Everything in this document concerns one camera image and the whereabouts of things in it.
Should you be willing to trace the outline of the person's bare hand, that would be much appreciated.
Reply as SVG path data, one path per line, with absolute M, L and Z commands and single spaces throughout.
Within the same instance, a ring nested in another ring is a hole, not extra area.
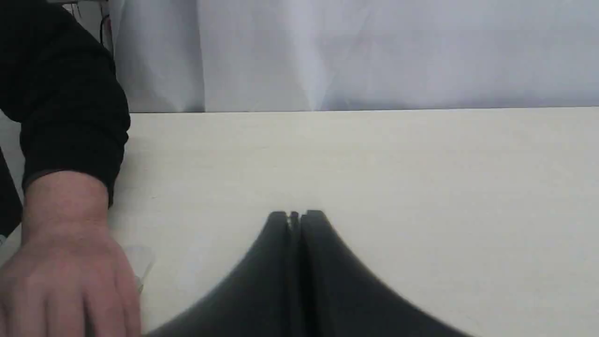
M 136 277 L 105 225 L 22 224 L 1 267 L 3 337 L 139 337 Z

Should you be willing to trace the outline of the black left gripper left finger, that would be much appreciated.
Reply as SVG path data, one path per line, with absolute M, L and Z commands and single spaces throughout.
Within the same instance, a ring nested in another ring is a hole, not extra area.
M 284 212 L 272 212 L 244 258 L 191 308 L 151 337 L 291 337 Z

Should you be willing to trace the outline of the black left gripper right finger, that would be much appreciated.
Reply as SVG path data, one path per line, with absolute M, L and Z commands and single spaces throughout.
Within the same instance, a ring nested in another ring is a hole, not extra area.
M 463 337 L 382 282 L 322 211 L 301 216 L 302 305 L 308 337 Z

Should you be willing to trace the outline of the black-sleeved forearm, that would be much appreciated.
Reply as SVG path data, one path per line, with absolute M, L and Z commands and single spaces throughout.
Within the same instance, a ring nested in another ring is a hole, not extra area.
M 131 125 L 113 57 L 73 16 L 46 0 L 0 7 L 1 111 L 21 124 L 22 188 L 55 171 L 114 184 Z

